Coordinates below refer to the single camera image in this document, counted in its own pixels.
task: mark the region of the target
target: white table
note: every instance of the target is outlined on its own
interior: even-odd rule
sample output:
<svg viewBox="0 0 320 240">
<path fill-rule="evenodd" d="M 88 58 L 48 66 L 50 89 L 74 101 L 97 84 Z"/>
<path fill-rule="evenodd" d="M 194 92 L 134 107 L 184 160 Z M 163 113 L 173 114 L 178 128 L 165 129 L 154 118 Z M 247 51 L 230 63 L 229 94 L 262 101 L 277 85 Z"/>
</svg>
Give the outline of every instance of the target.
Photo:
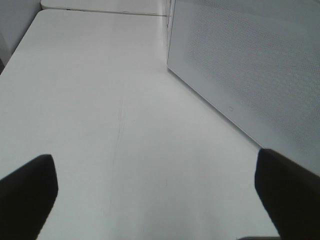
<svg viewBox="0 0 320 240">
<path fill-rule="evenodd" d="M 87 12 L 161 15 L 166 14 L 167 0 L 41 0 L 43 9 Z"/>
<path fill-rule="evenodd" d="M 40 240 L 276 236 L 259 148 L 166 67 L 164 17 L 41 11 L 0 76 L 0 177 L 50 153 Z"/>
</svg>

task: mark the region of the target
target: white perforated panel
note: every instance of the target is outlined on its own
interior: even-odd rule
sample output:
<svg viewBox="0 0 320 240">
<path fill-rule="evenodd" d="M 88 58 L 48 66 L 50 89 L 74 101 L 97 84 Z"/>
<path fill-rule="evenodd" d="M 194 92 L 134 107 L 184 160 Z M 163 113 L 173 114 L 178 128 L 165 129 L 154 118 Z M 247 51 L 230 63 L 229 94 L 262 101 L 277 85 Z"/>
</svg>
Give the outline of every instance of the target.
<svg viewBox="0 0 320 240">
<path fill-rule="evenodd" d="M 176 0 L 168 66 L 263 147 L 312 169 L 319 26 L 313 0 Z"/>
</svg>

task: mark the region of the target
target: white wall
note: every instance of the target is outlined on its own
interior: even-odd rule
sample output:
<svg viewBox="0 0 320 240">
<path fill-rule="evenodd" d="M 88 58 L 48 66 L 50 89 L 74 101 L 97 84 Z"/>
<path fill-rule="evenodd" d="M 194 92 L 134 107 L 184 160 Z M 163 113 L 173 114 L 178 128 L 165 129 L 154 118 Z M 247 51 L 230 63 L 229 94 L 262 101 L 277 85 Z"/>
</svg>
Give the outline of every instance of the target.
<svg viewBox="0 0 320 240">
<path fill-rule="evenodd" d="M 40 10 L 40 0 L 0 0 L 0 58 L 4 65 Z"/>
</svg>

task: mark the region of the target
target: perforated panel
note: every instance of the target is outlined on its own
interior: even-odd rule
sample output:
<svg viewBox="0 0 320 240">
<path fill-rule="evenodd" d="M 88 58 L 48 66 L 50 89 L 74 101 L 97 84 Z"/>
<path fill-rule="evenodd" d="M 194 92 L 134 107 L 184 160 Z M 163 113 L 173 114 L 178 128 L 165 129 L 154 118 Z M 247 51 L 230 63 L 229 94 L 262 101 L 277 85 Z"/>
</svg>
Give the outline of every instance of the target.
<svg viewBox="0 0 320 240">
<path fill-rule="evenodd" d="M 168 66 L 264 147 L 314 163 L 319 26 L 313 0 L 177 0 Z"/>
</svg>

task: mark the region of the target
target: table surface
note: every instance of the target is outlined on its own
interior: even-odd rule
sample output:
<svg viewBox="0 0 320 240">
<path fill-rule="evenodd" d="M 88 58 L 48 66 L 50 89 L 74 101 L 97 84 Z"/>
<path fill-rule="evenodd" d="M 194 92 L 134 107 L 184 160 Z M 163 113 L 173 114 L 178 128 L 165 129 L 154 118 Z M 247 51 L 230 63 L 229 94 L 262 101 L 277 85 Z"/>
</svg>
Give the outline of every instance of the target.
<svg viewBox="0 0 320 240">
<path fill-rule="evenodd" d="M 41 0 L 43 9 L 165 15 L 167 0 Z"/>
<path fill-rule="evenodd" d="M 0 76 L 0 178 L 52 154 L 40 240 L 276 236 L 259 147 L 167 70 L 165 17 L 41 11 Z"/>
</svg>

